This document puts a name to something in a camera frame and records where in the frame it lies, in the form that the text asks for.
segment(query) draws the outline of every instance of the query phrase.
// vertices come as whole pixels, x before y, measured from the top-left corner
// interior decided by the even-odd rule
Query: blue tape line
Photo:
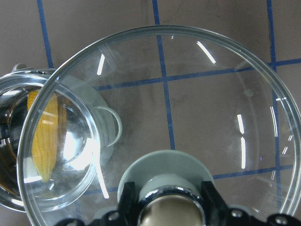
[[[269,38],[270,38],[270,54],[271,63],[274,70],[276,70],[276,51],[275,51],[275,35],[274,35],[274,22],[273,22],[273,8],[272,0],[267,0],[268,18],[269,18]]]
[[[102,91],[102,90],[108,90],[108,89],[126,88],[126,87],[131,87],[131,86],[141,86],[141,85],[147,85],[147,84],[152,84],[152,83],[158,83],[158,82],[162,82],[162,81],[163,81],[162,78],[145,79],[145,80],[139,80],[139,81],[130,81],[130,82],[125,82],[125,83],[119,83],[119,84],[114,84],[114,85],[99,86],[99,87],[94,87],[94,89],[97,91]]]
[[[292,60],[281,60],[281,61],[276,61],[276,66],[283,66],[283,65],[294,65],[294,64],[300,64],[301,63],[301,58],[297,59],[292,59]]]
[[[79,220],[82,220],[82,214],[81,214],[81,211],[80,211],[80,205],[79,205],[79,201],[76,200],[75,201],[75,211],[76,211],[76,218],[79,219]]]
[[[269,18],[269,38],[270,38],[270,54],[271,54],[271,67],[277,71],[276,63],[276,48],[275,48],[275,35],[274,35],[274,22],[273,22],[273,7],[272,0],[267,0],[267,10]],[[282,206],[281,201],[281,171],[280,171],[280,150],[279,150],[279,123],[278,123],[278,103],[276,101],[276,94],[273,92],[273,108],[275,112],[275,119],[277,122],[277,133],[275,137],[275,163],[276,163],[276,182],[277,182],[277,208],[280,211]]]
[[[44,16],[44,9],[43,9],[42,0],[37,0],[37,3],[38,3],[38,10],[39,10],[39,15],[40,15],[40,22],[41,22],[41,27],[42,27],[42,33],[43,33],[44,46],[45,46],[45,51],[46,51],[48,67],[53,68],[51,51],[50,51],[50,44],[49,44],[49,39],[48,39],[48,33],[47,33],[47,28],[46,28],[46,21],[45,21],[45,16]]]
[[[219,75],[219,74],[227,74],[227,73],[234,73],[234,72],[236,72],[234,70],[234,68],[228,68],[228,69],[224,69],[224,70],[190,73],[190,74],[183,74],[183,75],[174,75],[174,76],[167,77],[167,80],[174,81],[174,80],[182,80],[182,79],[192,79],[192,78],[206,77],[206,76],[210,76],[210,75]]]
[[[117,192],[118,191],[118,187],[110,187],[107,189],[109,193],[111,192]],[[97,190],[89,190],[89,191],[85,191],[84,195],[87,194],[102,194],[103,192],[101,191],[101,189],[97,189]]]
[[[291,170],[292,168],[293,168],[293,165],[285,165],[285,166],[281,166],[280,170]],[[217,174],[217,175],[213,175],[213,178],[214,179],[234,178],[234,177],[255,175],[255,174],[261,174],[261,173],[269,173],[269,172],[272,172],[273,170],[276,170],[276,167],[265,168],[265,169],[255,169],[255,170],[248,170],[248,171],[234,172],[234,173]],[[117,192],[117,191],[118,191],[118,187],[108,188],[109,193]],[[84,195],[101,194],[101,193],[102,193],[101,189],[97,189],[97,190],[86,191],[84,193]]]
[[[158,42],[159,58],[160,58],[160,65],[161,65],[161,73],[163,78],[163,89],[164,89],[164,97],[165,97],[165,107],[166,107],[166,116],[167,116],[167,123],[168,123],[170,149],[175,150],[174,127],[173,127],[173,120],[171,115],[167,74],[166,74],[166,67],[165,67],[165,60],[164,60],[164,51],[162,45],[162,38],[160,35],[157,36],[157,42]]]
[[[290,170],[292,168],[293,168],[293,165],[286,165],[286,166],[279,167],[279,170]],[[260,174],[260,173],[268,173],[268,172],[272,172],[273,170],[277,170],[277,168],[271,167],[271,168],[254,169],[254,170],[248,170],[248,171],[242,171],[242,172],[217,174],[217,175],[213,175],[213,179],[234,178],[234,177],[240,177],[240,176]]]
[[[160,24],[160,18],[159,18],[159,10],[158,10],[157,0],[152,0],[152,8],[154,10],[155,25],[159,25]]]

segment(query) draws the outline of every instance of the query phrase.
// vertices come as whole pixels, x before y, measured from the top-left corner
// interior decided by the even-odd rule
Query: glass lid rim
[[[286,116],[288,117],[287,121],[290,123],[292,133],[295,137],[295,159],[290,189],[287,192],[284,204],[280,212],[285,212],[286,214],[293,215],[297,209],[301,197],[301,117],[299,110],[291,94],[289,93],[283,82],[280,80],[280,78],[277,76],[276,72],[270,66],[268,66],[265,62],[259,59],[254,53],[249,51],[240,43],[230,38],[227,38],[226,36],[220,35],[216,32],[212,32],[206,29],[178,25],[146,26],[109,35],[83,48],[81,51],[69,58],[58,69],[54,71],[54,73],[44,84],[44,87],[41,89],[40,93],[37,95],[34,103],[32,104],[32,108],[28,112],[27,117],[24,121],[24,127],[21,134],[22,139],[20,139],[19,150],[22,151],[28,145],[31,145],[30,142],[29,144],[27,144],[25,140],[31,141],[33,135],[31,135],[30,133],[25,133],[25,131],[35,131],[35,126],[37,125],[37,123],[34,125],[34,123],[30,123],[30,121],[33,118],[40,118],[40,113],[37,110],[45,108],[48,99],[56,89],[57,85],[59,85],[60,81],[62,81],[65,77],[68,77],[68,72],[77,62],[79,62],[82,59],[82,57],[88,56],[94,48],[103,44],[121,43],[126,40],[133,40],[140,37],[171,34],[180,35],[183,37],[187,36],[193,38],[200,38],[202,40],[209,41],[211,43],[217,44],[232,51],[233,53],[242,57],[243,60],[246,60],[261,75],[261,77],[263,77],[267,81],[271,88],[277,91],[278,95],[287,97],[286,100],[281,101],[281,104],[286,110]],[[19,157],[17,158],[17,177],[20,193],[21,195],[23,195],[24,187],[23,184],[20,183],[21,179],[23,178],[22,171],[20,170],[21,165],[22,160],[21,157]],[[288,198],[291,197],[294,197],[293,202],[288,201]],[[26,203],[24,203],[24,206],[25,209],[29,211],[30,219],[33,222],[34,220],[31,218],[31,216],[35,214],[32,210],[29,210],[27,208]]]

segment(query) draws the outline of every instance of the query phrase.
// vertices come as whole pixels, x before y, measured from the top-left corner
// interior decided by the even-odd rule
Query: glass lid
[[[122,178],[197,175],[188,154],[228,205],[261,220],[293,215],[300,128],[285,85],[237,42],[197,28],[133,29],[84,48],[38,93],[19,144],[21,197],[33,224],[88,224],[116,210]],[[159,150],[179,154],[124,175]],[[187,180],[198,190],[197,176]]]

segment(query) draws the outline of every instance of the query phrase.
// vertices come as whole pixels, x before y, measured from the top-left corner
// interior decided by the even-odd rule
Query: pot handle
[[[107,145],[107,147],[112,146],[121,137],[121,134],[122,134],[122,122],[121,122],[121,119],[120,119],[119,115],[117,114],[117,112],[114,111],[113,109],[109,108],[109,107],[97,106],[97,107],[94,107],[94,108],[96,108],[96,109],[102,109],[102,110],[106,110],[106,111],[110,112],[114,116],[114,118],[116,119],[116,121],[117,121],[117,124],[118,124],[118,134],[115,137],[115,139],[110,144]]]

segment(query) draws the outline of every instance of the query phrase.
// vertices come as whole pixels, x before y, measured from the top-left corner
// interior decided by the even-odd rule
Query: yellow corn
[[[57,99],[58,104],[58,124],[60,125],[58,128],[58,138],[57,138],[57,149],[63,150],[65,146],[65,140],[66,140],[66,131],[67,131],[67,110],[64,107],[64,105],[68,105],[70,101],[66,99],[63,96],[60,96],[60,98]]]
[[[29,109],[38,94],[31,91],[27,99]],[[40,117],[32,141],[32,160],[42,177],[43,182],[49,181],[55,167],[58,137],[58,104],[56,94],[53,94]]]

